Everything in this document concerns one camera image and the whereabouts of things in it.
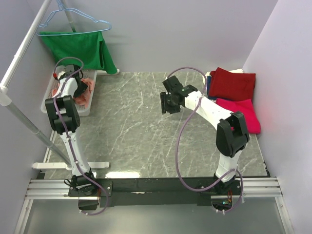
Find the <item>salmon pink t shirt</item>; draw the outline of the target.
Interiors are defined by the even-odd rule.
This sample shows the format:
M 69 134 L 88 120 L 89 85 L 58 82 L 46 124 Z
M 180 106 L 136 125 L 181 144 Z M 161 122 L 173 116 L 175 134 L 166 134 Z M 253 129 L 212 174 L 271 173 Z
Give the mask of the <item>salmon pink t shirt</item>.
M 91 98 L 91 93 L 95 86 L 95 82 L 89 78 L 82 78 L 81 80 L 88 85 L 88 88 L 81 96 L 74 98 L 74 92 L 78 87 L 75 78 L 61 79 L 59 82 L 58 90 L 53 95 L 53 104 L 55 105 L 57 103 L 57 100 L 61 100 L 61 98 L 65 96 L 70 96 L 74 100 L 74 103 L 76 105 L 84 106 L 85 108 L 87 108 L 89 106 L 89 101 Z

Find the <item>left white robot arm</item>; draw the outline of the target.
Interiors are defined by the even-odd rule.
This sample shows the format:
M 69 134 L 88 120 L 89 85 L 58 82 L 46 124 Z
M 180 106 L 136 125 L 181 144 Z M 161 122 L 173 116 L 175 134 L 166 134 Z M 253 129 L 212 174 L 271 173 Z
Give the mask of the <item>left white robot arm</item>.
M 95 195 L 98 187 L 79 143 L 80 117 L 73 100 L 75 92 L 82 87 L 79 73 L 61 71 L 58 74 L 53 73 L 53 77 L 59 86 L 55 94 L 45 100 L 45 107 L 51 127 L 64 142 L 71 162 L 72 178 L 66 179 L 64 183 L 72 192 L 85 196 Z

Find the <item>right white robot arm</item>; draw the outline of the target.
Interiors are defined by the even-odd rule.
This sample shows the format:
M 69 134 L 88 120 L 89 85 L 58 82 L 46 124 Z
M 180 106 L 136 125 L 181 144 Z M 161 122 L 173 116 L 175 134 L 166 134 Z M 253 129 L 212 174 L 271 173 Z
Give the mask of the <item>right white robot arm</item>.
M 175 147 L 175 167 L 180 182 L 185 188 L 193 192 L 203 192 L 214 187 L 218 194 L 226 194 L 231 189 L 231 184 L 238 172 L 239 157 L 250 140 L 243 113 L 231 112 L 218 106 L 191 85 L 169 93 L 161 92 L 160 101 L 163 114 L 178 113 L 181 106 L 192 110 L 181 127 Z M 195 189 L 187 185 L 181 176 L 178 165 L 179 141 L 185 126 L 195 114 L 203 117 L 216 129 L 215 144 L 220 152 L 218 168 L 214 175 L 215 182 L 202 189 Z

